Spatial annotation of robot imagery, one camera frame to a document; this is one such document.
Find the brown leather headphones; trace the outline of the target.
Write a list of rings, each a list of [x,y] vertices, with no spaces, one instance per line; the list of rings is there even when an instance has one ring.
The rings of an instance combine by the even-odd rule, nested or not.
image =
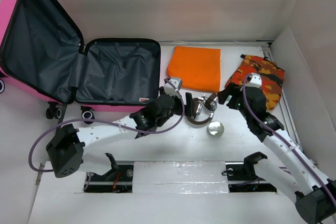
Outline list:
[[[198,98],[193,98],[193,110],[191,116],[187,116],[187,120],[194,125],[204,125],[209,123],[213,117],[214,112],[217,109],[218,96],[215,93],[212,93],[210,96],[206,97],[205,94]],[[207,109],[210,114],[207,119],[202,121],[197,121],[196,118],[201,114],[202,109]]]

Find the orange camouflage cloth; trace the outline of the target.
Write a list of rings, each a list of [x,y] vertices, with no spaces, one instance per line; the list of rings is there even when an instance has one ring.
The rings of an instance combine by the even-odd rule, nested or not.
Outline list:
[[[227,88],[230,83],[242,86],[247,74],[259,74],[262,81],[261,89],[266,96],[267,111],[272,111],[281,100],[285,71],[266,57],[241,55],[241,58],[242,62],[224,87]]]

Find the round silver tin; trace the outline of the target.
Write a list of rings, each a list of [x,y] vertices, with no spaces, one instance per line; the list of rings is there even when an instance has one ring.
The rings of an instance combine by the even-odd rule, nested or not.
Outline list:
[[[207,132],[211,137],[221,137],[224,131],[224,125],[219,121],[213,121],[207,127]]]

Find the pink hard-shell suitcase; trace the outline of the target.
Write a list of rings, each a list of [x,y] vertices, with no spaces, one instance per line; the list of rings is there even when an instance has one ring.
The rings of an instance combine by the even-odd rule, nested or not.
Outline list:
[[[48,119],[72,103],[87,122],[96,111],[140,110],[159,95],[160,61],[152,39],[85,42],[57,0],[1,0],[1,87],[47,102]]]

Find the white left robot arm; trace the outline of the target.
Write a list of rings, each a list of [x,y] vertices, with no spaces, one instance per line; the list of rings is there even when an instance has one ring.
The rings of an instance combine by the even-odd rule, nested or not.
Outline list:
[[[55,177],[64,178],[83,171],[105,180],[114,179],[119,167],[105,147],[113,142],[159,134],[158,127],[172,116],[191,114],[192,95],[186,93],[185,100],[183,104],[179,97],[163,94],[120,122],[101,122],[98,126],[77,129],[72,124],[64,125],[46,146]]]

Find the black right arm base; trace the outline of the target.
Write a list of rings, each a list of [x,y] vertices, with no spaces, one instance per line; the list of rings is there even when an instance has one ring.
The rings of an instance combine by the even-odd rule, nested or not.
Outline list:
[[[222,171],[227,177],[228,190],[230,193],[276,193],[277,189],[269,182],[257,177],[248,175],[243,171],[243,162],[228,162]]]

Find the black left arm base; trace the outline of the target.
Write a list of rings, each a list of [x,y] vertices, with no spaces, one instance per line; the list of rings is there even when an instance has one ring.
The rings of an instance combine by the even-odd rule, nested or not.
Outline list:
[[[85,193],[132,193],[134,163],[119,164],[109,177],[91,173],[83,186]]]

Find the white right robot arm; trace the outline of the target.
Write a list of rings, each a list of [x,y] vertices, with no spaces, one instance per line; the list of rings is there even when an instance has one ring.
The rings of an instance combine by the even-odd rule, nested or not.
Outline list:
[[[271,183],[295,205],[306,223],[322,223],[335,217],[335,180],[321,172],[291,140],[282,123],[266,109],[266,97],[259,85],[230,84],[218,94],[219,104],[238,110],[247,127],[271,150],[284,168],[255,152],[244,158],[237,173]]]

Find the aluminium side rail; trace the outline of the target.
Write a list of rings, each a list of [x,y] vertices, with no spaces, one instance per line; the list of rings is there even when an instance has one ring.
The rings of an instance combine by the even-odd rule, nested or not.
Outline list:
[[[276,62],[273,55],[272,55],[272,52],[271,52],[271,47],[270,47],[271,46],[271,41],[263,41],[262,43],[263,43],[263,45],[262,45],[261,48],[262,48],[262,52],[264,54],[264,57],[269,59],[272,62]],[[286,99],[286,96],[285,96],[284,88],[282,88],[281,100],[280,100],[279,103],[280,103],[282,116],[284,118],[288,134],[289,134],[290,137],[293,137],[294,142],[299,146],[299,149],[301,151],[303,151],[302,144],[300,143],[300,139],[299,139],[299,136],[298,136],[298,133],[297,133],[297,129],[296,129],[295,123],[293,121],[293,117],[291,115],[289,105],[288,105],[288,102],[287,102],[287,99]]]

